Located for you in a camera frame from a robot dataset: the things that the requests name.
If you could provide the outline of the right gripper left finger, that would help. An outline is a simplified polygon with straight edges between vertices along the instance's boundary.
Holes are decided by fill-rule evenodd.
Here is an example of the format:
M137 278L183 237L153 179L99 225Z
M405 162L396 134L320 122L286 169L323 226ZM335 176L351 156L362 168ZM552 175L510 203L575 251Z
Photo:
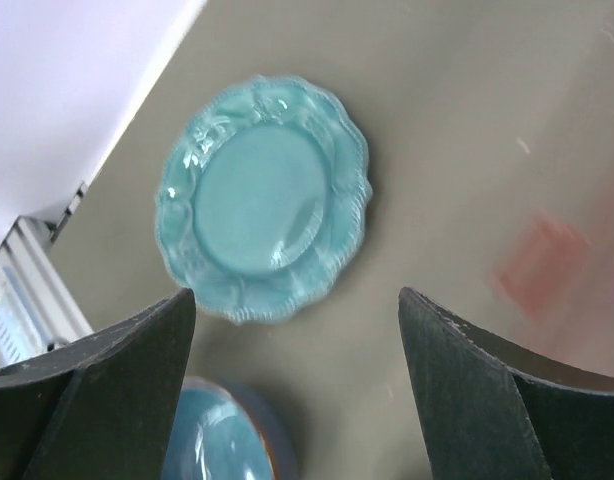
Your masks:
M184 289L0 369L0 479L157 479L196 320Z

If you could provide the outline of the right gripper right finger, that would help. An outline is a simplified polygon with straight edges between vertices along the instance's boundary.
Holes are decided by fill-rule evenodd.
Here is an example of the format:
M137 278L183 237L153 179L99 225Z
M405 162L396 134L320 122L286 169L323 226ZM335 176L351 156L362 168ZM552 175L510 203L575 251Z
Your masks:
M436 479L614 479L614 378L549 359L399 293L398 319Z

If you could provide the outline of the teal scalloped ceramic plate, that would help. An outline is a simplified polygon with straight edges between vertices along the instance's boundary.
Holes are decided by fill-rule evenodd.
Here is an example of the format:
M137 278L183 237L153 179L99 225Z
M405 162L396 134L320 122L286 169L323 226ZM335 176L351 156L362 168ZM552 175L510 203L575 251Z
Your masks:
M234 324L274 324L326 296L358 252L372 197L364 135L330 91L258 76L187 124L155 196L171 278Z

